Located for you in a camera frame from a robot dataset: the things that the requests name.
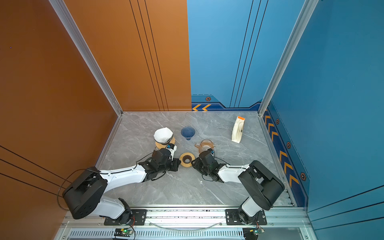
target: black mounting plate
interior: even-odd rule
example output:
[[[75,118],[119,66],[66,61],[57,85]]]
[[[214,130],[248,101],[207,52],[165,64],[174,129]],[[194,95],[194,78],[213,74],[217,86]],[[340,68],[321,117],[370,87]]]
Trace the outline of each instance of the black mounting plate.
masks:
[[[135,216],[135,226],[143,226],[145,219],[147,217],[147,210],[146,209],[132,209],[132,213]],[[131,219],[129,222],[126,224],[118,224],[115,219],[106,217],[104,221],[105,226],[128,226],[133,224],[133,219]]]
[[[225,217],[227,218],[227,225],[244,225],[240,221],[237,209],[226,209]],[[260,210],[256,213],[255,221],[251,225],[257,225],[256,221],[259,225],[267,225],[264,210]]]

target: gray marble tabletop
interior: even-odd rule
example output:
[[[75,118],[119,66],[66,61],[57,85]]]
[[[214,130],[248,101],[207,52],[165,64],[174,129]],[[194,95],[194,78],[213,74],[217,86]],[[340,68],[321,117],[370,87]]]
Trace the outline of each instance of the gray marble tabletop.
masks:
[[[231,141],[232,128],[237,116],[245,118],[240,143]],[[195,128],[191,140],[181,136],[186,126]],[[100,169],[129,167],[151,153],[155,147],[154,132],[168,127],[174,133],[177,151],[174,157],[191,152],[197,157],[194,146],[210,139],[216,146],[216,156],[231,165],[249,164],[258,160],[277,175],[276,165],[257,118],[256,112],[124,112],[120,126]],[[112,198],[123,198],[130,206],[144,205],[230,205],[239,206],[248,192],[239,183],[209,182],[202,179],[194,168],[179,166],[177,172],[167,172],[156,181],[134,183],[105,193]],[[275,205],[288,205],[290,200],[281,196]]]

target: blue ribbed cone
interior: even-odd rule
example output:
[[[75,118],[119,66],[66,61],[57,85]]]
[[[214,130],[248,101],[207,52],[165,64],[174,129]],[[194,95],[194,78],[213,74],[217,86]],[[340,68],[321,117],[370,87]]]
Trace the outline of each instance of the blue ribbed cone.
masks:
[[[190,140],[193,135],[195,135],[195,129],[193,127],[184,127],[181,130],[181,135],[185,137],[187,140]]]

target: orange chevron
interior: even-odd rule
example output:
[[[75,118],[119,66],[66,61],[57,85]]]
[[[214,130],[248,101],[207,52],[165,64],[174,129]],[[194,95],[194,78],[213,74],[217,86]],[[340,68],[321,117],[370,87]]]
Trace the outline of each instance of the orange chevron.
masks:
[[[211,104],[208,104],[207,106],[203,107],[203,110],[204,110],[204,111],[208,111],[208,110],[207,110],[207,107],[209,107],[209,106],[211,106]]]
[[[201,104],[198,104],[196,105],[194,108],[192,108],[192,110],[195,110],[196,112],[198,112],[198,110],[196,108],[200,107]]]
[[[267,118],[271,119],[271,116],[265,116],[265,125],[266,125],[266,119]]]
[[[297,182],[297,184],[300,184],[299,181],[294,177],[292,176],[291,174],[289,175],[289,186],[292,187],[292,180],[294,180],[295,182]]]
[[[274,135],[279,136],[279,135],[277,134],[277,132],[272,131],[272,142],[273,142],[273,136],[274,136]]]
[[[272,123],[268,123],[268,132],[270,132],[271,126],[274,127],[274,125]]]
[[[286,154],[285,152],[280,151],[280,162],[281,162],[281,156],[282,156],[282,155],[288,157],[287,154]]]
[[[293,170],[293,167],[291,165],[289,165],[287,162],[284,163],[284,172],[285,174],[287,174],[287,167],[289,167],[290,169]]]

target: blue wall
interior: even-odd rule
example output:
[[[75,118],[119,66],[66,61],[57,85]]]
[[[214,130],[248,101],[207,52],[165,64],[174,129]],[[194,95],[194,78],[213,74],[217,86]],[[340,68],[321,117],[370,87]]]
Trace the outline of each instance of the blue wall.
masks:
[[[260,101],[303,3],[188,0],[192,95],[213,95],[227,108]]]
[[[310,178],[320,240],[384,236],[384,187],[360,194],[384,184],[383,12],[380,0],[320,0],[272,98]]]

